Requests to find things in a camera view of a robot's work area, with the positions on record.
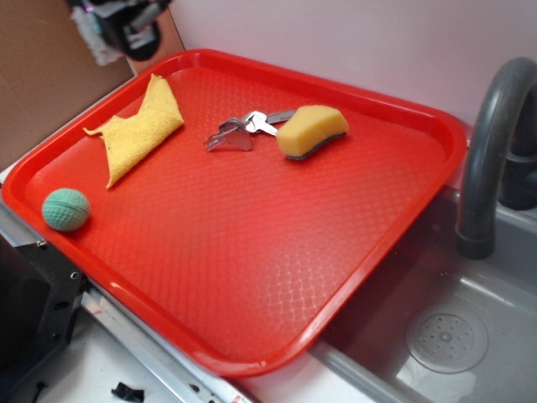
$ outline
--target keys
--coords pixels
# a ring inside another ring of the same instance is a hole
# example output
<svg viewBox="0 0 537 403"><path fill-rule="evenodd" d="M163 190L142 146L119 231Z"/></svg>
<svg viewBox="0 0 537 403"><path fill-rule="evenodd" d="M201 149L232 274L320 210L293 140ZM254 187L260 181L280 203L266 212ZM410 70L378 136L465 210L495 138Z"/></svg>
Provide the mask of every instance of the keys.
<svg viewBox="0 0 537 403"><path fill-rule="evenodd" d="M209 137L204 145L207 151L212 151L223 144L233 144L242 151L252 149L252 138L246 131L242 120L229 119L218 127L219 132Z"/></svg>
<svg viewBox="0 0 537 403"><path fill-rule="evenodd" d="M242 120L244 122L248 122L246 125L246 130L250 133L264 131L265 133L275 136L278 130L272 125L275 123L286 122L291 119L294 114L294 109L278 113L271 113L270 115L265 115L259 111L253 111L245 115Z"/></svg>
<svg viewBox="0 0 537 403"><path fill-rule="evenodd" d="M250 133L265 132L273 136L278 129L272 124L289 120L295 113L294 109L265 115L259 111L247 113L241 120L231 118L218 127L219 132L209 137L204 145L212 151L223 144L232 144L243 151L252 149Z"/></svg>

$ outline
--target yellow cloth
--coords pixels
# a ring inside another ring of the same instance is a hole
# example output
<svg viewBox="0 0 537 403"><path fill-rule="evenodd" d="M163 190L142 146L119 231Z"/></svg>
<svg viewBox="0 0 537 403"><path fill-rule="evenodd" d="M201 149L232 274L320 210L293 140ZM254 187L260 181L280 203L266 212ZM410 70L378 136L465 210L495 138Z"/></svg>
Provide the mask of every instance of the yellow cloth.
<svg viewBox="0 0 537 403"><path fill-rule="evenodd" d="M184 122L168 82L153 74L137 114L126 119L112 116L95 130L84 128L90 135L102 133L110 171L107 188L112 187Z"/></svg>

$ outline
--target sink basin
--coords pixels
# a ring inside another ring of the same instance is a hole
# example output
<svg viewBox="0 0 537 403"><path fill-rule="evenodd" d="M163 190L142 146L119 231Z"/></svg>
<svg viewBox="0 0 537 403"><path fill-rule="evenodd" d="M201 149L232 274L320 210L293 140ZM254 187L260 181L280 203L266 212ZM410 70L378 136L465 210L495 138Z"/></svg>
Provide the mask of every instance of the sink basin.
<svg viewBox="0 0 537 403"><path fill-rule="evenodd" d="M535 402L537 220L499 207L496 251L467 260L457 199L442 190L321 340L396 401Z"/></svg>

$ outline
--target plastic tray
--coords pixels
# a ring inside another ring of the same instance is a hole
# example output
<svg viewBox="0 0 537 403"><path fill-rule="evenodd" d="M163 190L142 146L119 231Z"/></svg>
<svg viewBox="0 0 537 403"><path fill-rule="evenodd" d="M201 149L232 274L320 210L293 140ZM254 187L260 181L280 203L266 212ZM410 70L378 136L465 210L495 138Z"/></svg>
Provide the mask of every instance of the plastic tray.
<svg viewBox="0 0 537 403"><path fill-rule="evenodd" d="M150 73L185 118L111 190L101 139L84 134L137 112ZM346 137L293 161L275 139L253 150L204 140L252 110L337 107ZM307 349L420 214L466 152L460 124L434 109L213 50L187 51L130 81L8 176L5 202L102 289L197 363L261 374ZM40 215L53 190L82 191L91 217L59 233Z"/></svg>

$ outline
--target faucet spout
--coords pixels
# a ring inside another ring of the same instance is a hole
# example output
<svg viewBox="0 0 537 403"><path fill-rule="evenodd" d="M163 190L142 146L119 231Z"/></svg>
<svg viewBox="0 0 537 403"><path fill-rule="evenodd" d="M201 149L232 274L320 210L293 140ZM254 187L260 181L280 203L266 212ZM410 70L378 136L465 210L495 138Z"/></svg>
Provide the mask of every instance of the faucet spout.
<svg viewBox="0 0 537 403"><path fill-rule="evenodd" d="M477 116L462 182L457 250L494 251L496 206L537 206L537 63L519 57L494 77Z"/></svg>

